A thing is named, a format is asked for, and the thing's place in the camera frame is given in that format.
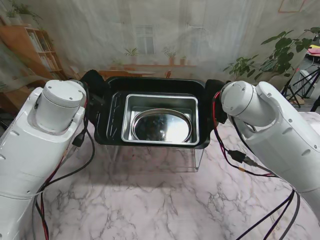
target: marble table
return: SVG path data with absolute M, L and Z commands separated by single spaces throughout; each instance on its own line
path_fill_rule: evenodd
M 301 114 L 320 133 L 320 115 Z M 229 122 L 220 124 L 218 131 L 226 147 L 248 153 Z M 175 161 L 168 149 L 153 152 L 147 147 L 127 147 L 120 150 L 117 160 L 113 159 L 114 147 L 95 146 L 94 160 L 85 170 L 45 191 L 51 240 L 235 240 L 291 192 L 280 179 L 251 176 L 230 167 L 213 132 L 198 172 L 163 172 L 157 167 L 150 171 L 155 159 L 167 165 Z M 82 166 L 91 150 L 86 138 L 57 177 Z M 183 151 L 175 153 L 182 160 L 186 157 Z M 269 240 L 279 239 L 295 208 L 296 197 Z M 243 239 L 263 239 L 281 211 Z M 37 239 L 44 239 L 38 214 L 35 228 Z M 32 239 L 30 227 L 23 239 Z M 318 221 L 304 200 L 285 239 L 320 239 Z

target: green plant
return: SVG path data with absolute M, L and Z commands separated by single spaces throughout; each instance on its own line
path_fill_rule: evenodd
M 124 55 L 126 56 L 138 56 L 140 53 L 138 52 L 138 49 L 135 48 L 125 48 L 126 53 Z
M 232 68 L 232 70 L 229 72 L 230 75 L 235 75 L 235 79 L 238 79 L 243 74 L 247 73 L 247 77 L 250 77 L 252 74 L 255 73 L 256 67 L 254 66 L 255 61 L 252 61 L 255 59 L 258 55 L 254 55 L 251 58 L 244 58 L 239 57 L 236 62 L 229 63 L 229 66 L 227 66 L 223 71 L 228 70 L 229 68 Z
M 297 38 L 292 39 L 290 37 L 287 37 L 288 34 L 293 31 L 294 30 L 288 32 L 283 31 L 277 36 L 270 37 L 261 43 L 261 45 L 265 45 L 277 40 L 273 52 L 259 67 L 255 67 L 253 65 L 254 61 L 248 63 L 250 60 L 257 56 L 255 55 L 252 58 L 239 57 L 236 60 L 236 63 L 229 63 L 229 66 L 226 67 L 223 71 L 226 71 L 228 68 L 232 67 L 232 70 L 229 72 L 229 74 L 235 75 L 235 79 L 242 76 L 244 73 L 247 73 L 247 77 L 250 77 L 256 72 L 256 69 L 258 69 L 259 73 L 254 77 L 255 80 L 260 78 L 263 73 L 273 73 L 275 75 L 283 74 L 285 77 L 290 77 L 291 74 L 288 71 L 294 70 L 291 65 L 291 60 L 295 55 L 294 51 L 299 53 L 303 49 L 307 50 L 312 43 L 312 39 L 301 39 L 301 37 L 307 32 L 311 32 L 313 34 L 318 33 L 320 31 L 320 27 L 305 29 L 304 32 Z
M 162 50 L 164 52 L 164 55 L 166 55 L 168 58 L 173 58 L 176 56 L 176 51 L 174 46 L 166 46 Z
M 285 77 L 290 77 L 290 73 L 288 70 L 294 70 L 291 66 L 290 61 L 293 59 L 295 53 L 294 50 L 299 53 L 303 49 L 308 49 L 310 44 L 312 43 L 312 39 L 302 38 L 305 33 L 312 32 L 316 34 L 320 30 L 319 27 L 312 27 L 311 29 L 305 29 L 304 32 L 298 38 L 290 38 L 287 37 L 291 31 L 283 31 L 277 36 L 270 37 L 261 43 L 261 45 L 268 44 L 277 40 L 274 50 L 272 54 L 264 61 L 264 63 L 260 67 L 260 73 L 255 76 L 254 79 L 258 79 L 265 72 L 272 72 L 278 75 L 284 74 Z
M 12 7 L 13 9 L 18 13 L 18 14 L 27 14 L 31 15 L 32 18 L 38 23 L 38 19 L 42 19 L 38 14 L 34 13 L 33 11 L 30 10 L 30 6 L 27 4 L 18 4 L 16 0 L 11 0 Z
M 17 13 L 14 9 L 12 9 L 6 12 L 6 16 L 8 18 L 15 18 L 17 16 Z

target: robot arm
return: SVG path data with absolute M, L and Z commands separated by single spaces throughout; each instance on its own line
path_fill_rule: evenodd
M 253 153 L 291 184 L 320 221 L 320 135 L 267 82 L 226 85 L 221 103 Z
M 18 239 L 20 220 L 64 156 L 85 101 L 78 83 L 50 80 L 30 94 L 0 138 L 0 239 Z

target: black plastic container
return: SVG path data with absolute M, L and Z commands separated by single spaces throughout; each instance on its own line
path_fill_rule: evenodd
M 213 130 L 212 99 L 224 83 L 218 80 L 201 81 L 152 77 L 112 77 L 106 83 L 104 103 L 95 106 L 94 138 L 102 145 L 147 146 L 203 149 L 210 142 Z M 124 142 L 121 139 L 126 97 L 129 94 L 159 94 L 193 96 L 198 100 L 199 143 L 195 146 Z

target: white cylinder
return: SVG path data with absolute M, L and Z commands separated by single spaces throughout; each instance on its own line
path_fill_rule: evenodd
M 245 81 L 229 84 L 222 92 L 221 102 L 225 113 L 256 127 L 265 127 L 276 118 L 272 107 L 258 96 L 256 87 Z
M 59 133 L 67 129 L 79 109 L 83 94 L 68 82 L 48 81 L 38 100 L 35 119 L 40 128 Z

